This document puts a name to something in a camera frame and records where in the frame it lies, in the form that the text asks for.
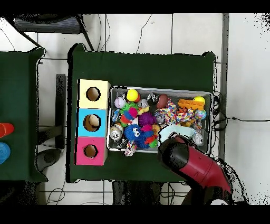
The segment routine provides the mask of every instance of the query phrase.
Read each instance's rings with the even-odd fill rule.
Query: red cup
[[[14,131],[14,126],[10,123],[0,123],[0,138],[10,135]]]

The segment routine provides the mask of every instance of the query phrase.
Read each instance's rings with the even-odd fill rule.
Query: yellow ball
[[[127,99],[131,102],[137,100],[139,94],[135,89],[130,89],[127,94]]]
[[[198,101],[198,102],[203,102],[203,103],[205,104],[205,99],[204,99],[204,97],[195,97],[193,100],[194,100],[194,101]]]

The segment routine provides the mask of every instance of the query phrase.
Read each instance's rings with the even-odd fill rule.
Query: blue fuzzy ball toy
[[[146,137],[144,136],[141,127],[137,124],[128,125],[124,130],[124,135],[129,141],[135,141],[140,148],[149,148],[149,144],[145,144]]]

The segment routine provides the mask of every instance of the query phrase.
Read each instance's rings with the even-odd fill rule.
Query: orange toy block
[[[204,103],[203,102],[199,102],[199,101],[194,101],[194,100],[187,100],[187,99],[181,99],[178,102],[178,105],[183,108],[192,108],[193,110],[199,109],[199,110],[203,110],[204,109]]]

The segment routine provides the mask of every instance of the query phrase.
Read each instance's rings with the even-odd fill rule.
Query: green table
[[[202,56],[86,52],[82,44],[75,44],[68,53],[67,181],[183,180],[166,170],[158,162],[157,155],[151,153],[135,153],[124,157],[120,152],[109,151],[104,166],[74,165],[77,80],[107,80],[112,86],[213,92],[214,60],[215,55],[212,52]]]
[[[47,181],[35,166],[37,145],[36,67],[44,49],[0,52],[0,122],[14,132],[0,139],[11,148],[0,164],[0,180]]]

